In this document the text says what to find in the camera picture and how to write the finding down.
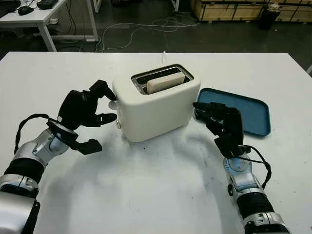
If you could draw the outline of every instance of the blue plastic tray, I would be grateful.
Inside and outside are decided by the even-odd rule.
[[[264,137],[271,132],[269,107],[263,101],[211,88],[200,90],[197,101],[219,102],[237,108],[246,133]]]

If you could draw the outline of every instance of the desk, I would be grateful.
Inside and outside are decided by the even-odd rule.
[[[58,0],[58,2],[49,10],[41,10],[38,7],[34,9],[33,12],[25,16],[20,16],[18,12],[9,13],[0,18],[0,28],[28,28],[28,27],[38,27],[40,34],[44,40],[49,51],[56,52],[55,45],[52,39],[86,39],[86,40],[98,40],[98,33],[95,25],[95,20],[93,16],[93,10],[90,0],[87,1],[88,12],[90,16],[91,26],[93,30],[92,36],[50,36],[47,28],[47,23],[52,18],[52,16],[66,3],[66,0]],[[36,2],[33,2],[30,6],[35,8]]]
[[[67,93],[96,80],[179,63],[203,87],[266,102],[272,132],[245,136],[271,164],[265,191],[294,234],[311,233],[312,79],[287,54],[162,54],[10,52],[0,61],[0,171],[13,157],[18,124],[32,113],[56,117]],[[98,113],[113,112],[108,100]],[[45,121],[32,120],[21,143],[37,137]],[[36,234],[242,234],[227,194],[223,157],[203,124],[141,143],[130,143],[114,123],[80,127],[78,141],[98,139],[100,153],[69,150],[54,158],[39,184]],[[264,180],[263,165],[253,171]]]

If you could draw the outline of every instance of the white cord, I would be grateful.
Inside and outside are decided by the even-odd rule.
[[[165,21],[164,24],[162,25],[158,25],[158,24],[155,24],[155,22],[157,21]],[[169,26],[169,25],[166,25],[167,23],[169,22],[174,22],[176,23],[176,25],[173,25],[173,26]],[[106,34],[106,32],[112,28],[112,27],[115,27],[115,26],[118,26],[118,25],[123,25],[123,24],[127,24],[127,25],[135,25],[135,26],[143,26],[142,28],[138,28],[136,30],[134,30],[131,35],[130,35],[130,40],[129,42],[125,45],[125,46],[122,46],[122,47],[112,47],[112,48],[105,48],[105,40],[104,40],[104,36]],[[113,24],[111,26],[109,26],[108,28],[106,28],[102,34],[102,39],[101,39],[101,42],[102,42],[102,49],[101,50],[98,50],[98,45],[100,44],[100,41],[96,44],[96,50],[95,52],[103,52],[105,50],[109,50],[109,49],[123,49],[123,48],[126,48],[128,47],[131,42],[132,42],[132,39],[133,39],[133,34],[139,30],[154,30],[154,31],[160,31],[160,32],[166,32],[166,33],[171,33],[171,32],[175,32],[177,31],[179,28],[186,28],[186,27],[195,27],[195,26],[198,26],[200,25],[200,23],[195,23],[195,24],[184,24],[184,23],[181,23],[181,22],[178,22],[176,18],[174,17],[168,17],[167,19],[156,19],[152,22],[152,24],[139,24],[139,23],[116,23],[116,24]],[[173,30],[162,30],[162,29],[158,29],[158,28],[155,28],[155,27],[160,27],[160,28],[175,28]]]

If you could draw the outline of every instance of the computer mouse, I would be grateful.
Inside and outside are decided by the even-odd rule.
[[[24,16],[24,15],[27,15],[29,14],[30,12],[33,12],[34,9],[32,7],[29,7],[29,6],[21,6],[19,8],[19,15],[20,16]]]

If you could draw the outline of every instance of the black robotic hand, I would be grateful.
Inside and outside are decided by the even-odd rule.
[[[215,143],[226,158],[232,158],[250,151],[243,145],[243,125],[239,110],[225,104],[194,102],[196,119],[205,122],[206,127],[219,137]]]
[[[116,114],[95,114],[98,99],[104,96],[112,101],[116,100],[113,91],[103,80],[98,80],[89,91],[70,91],[60,107],[58,121],[71,130],[75,130],[81,125],[99,127],[115,121]]]
[[[92,85],[89,91],[70,91],[59,110],[57,122],[49,121],[47,123],[48,126],[59,140],[70,146],[73,150],[78,150],[84,155],[101,151],[102,146],[95,139],[90,139],[84,143],[77,142],[78,135],[74,130],[81,125],[86,127],[100,127],[117,119],[117,115],[112,113],[95,114],[98,99],[104,96],[112,101],[116,100],[113,91],[102,80],[98,80]]]

